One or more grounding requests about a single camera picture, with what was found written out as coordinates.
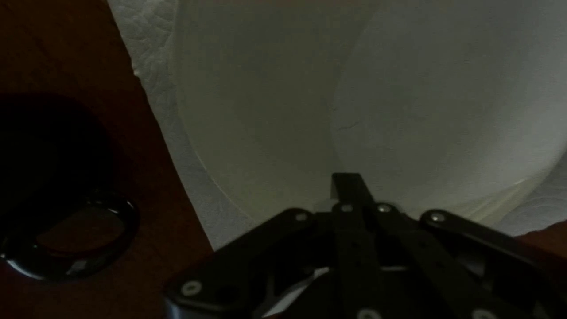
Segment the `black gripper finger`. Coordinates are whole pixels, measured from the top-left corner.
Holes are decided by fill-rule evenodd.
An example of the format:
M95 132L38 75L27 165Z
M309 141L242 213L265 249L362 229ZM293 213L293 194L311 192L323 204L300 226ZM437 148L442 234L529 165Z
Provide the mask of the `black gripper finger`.
M361 174L334 174L336 277L345 319L384 319L382 279L368 215L375 199Z

